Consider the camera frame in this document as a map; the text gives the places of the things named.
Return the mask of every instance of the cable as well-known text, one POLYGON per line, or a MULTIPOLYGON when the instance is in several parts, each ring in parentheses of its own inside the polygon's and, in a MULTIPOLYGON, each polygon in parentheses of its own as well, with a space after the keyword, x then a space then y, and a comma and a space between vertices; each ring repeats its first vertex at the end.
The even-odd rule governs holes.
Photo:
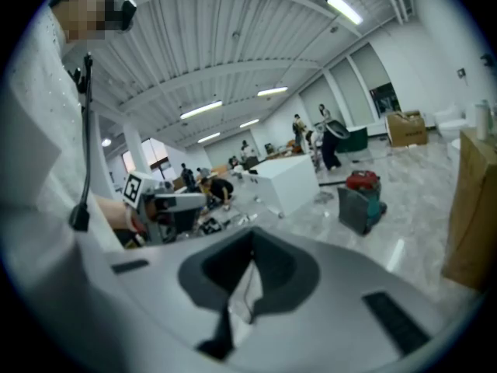
POLYGON ((88 200, 88 193, 90 188, 90 103, 92 102, 92 66, 93 58, 90 53, 85 56, 85 68, 86 68, 86 104, 85 113, 83 115, 84 126, 85 126, 85 160, 86 160, 86 178, 85 185, 83 187, 83 192, 81 195, 80 203, 86 204, 88 200))
POLYGON ((85 56, 85 92, 86 103, 83 111, 83 143, 85 145, 86 177, 79 203, 74 206, 69 216, 69 225, 79 232, 87 232, 90 220, 88 213, 88 194, 90 188, 90 104, 92 102, 92 65, 93 58, 90 53, 85 56))

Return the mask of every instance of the headset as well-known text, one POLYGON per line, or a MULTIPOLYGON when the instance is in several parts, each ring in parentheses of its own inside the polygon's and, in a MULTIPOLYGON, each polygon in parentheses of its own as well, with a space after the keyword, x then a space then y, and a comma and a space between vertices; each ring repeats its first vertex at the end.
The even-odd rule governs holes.
MULTIPOLYGON (((49 0, 49 6, 54 7, 62 0, 49 0)), ((106 0, 105 26, 103 30, 115 30, 126 33, 133 27, 133 17, 137 11, 137 4, 133 0, 124 0, 118 7, 116 0, 106 0)))

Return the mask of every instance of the white box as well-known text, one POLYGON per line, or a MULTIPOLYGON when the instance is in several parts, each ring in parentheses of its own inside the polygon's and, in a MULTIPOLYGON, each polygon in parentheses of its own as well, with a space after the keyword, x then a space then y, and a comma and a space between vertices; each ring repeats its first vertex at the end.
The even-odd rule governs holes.
POLYGON ((309 155, 266 160, 251 170, 257 174, 242 173, 247 188, 275 213, 290 215, 319 193, 309 155))

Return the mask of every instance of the ceiling light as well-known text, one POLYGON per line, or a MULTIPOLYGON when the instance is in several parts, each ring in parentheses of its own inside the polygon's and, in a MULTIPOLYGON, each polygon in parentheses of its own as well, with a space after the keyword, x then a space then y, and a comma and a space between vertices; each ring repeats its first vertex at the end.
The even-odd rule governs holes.
POLYGON ((277 89, 259 91, 257 96, 267 96, 268 94, 275 94, 277 92, 287 91, 288 87, 278 87, 277 89))
POLYGON ((214 108, 218 108, 222 104, 223 104, 223 101, 217 101, 215 103, 210 103, 209 105, 202 106, 201 108, 197 108, 195 110, 191 110, 191 111, 189 111, 187 113, 184 113, 180 117, 182 119, 187 119, 187 118, 189 118, 191 116, 195 116, 195 115, 198 115, 199 113, 205 112, 206 110, 211 110, 211 109, 214 109, 214 108))
POLYGON ((216 137, 218 137, 220 135, 221 135, 221 133, 216 133, 216 134, 209 135, 209 137, 205 137, 205 138, 202 138, 201 140, 199 140, 198 143, 210 140, 211 138, 216 138, 216 137))
POLYGON ((258 121, 259 121, 259 119, 248 121, 247 123, 243 123, 242 125, 240 125, 240 128, 245 127, 245 126, 250 126, 251 124, 257 123, 258 121))
POLYGON ((343 0, 326 0, 328 4, 334 9, 338 9, 344 16, 354 22, 356 25, 359 25, 363 19, 360 15, 355 12, 350 5, 345 3, 343 0))

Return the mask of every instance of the cardboard box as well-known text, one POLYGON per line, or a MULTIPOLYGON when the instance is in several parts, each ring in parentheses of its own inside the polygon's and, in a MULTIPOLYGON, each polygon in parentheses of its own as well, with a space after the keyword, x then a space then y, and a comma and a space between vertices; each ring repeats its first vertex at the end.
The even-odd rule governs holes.
POLYGON ((180 190, 185 186, 185 182, 183 181, 182 177, 178 177, 172 181, 172 185, 174 187, 174 190, 180 190))
POLYGON ((418 110, 390 113, 387 115, 386 125, 393 147, 428 143, 425 121, 418 110))
POLYGON ((216 173, 218 176, 226 176, 229 172, 229 168, 228 165, 220 165, 218 167, 213 167, 210 172, 216 173))
POLYGON ((497 263, 497 140, 461 131, 461 160, 450 211, 443 276, 484 291, 497 263))

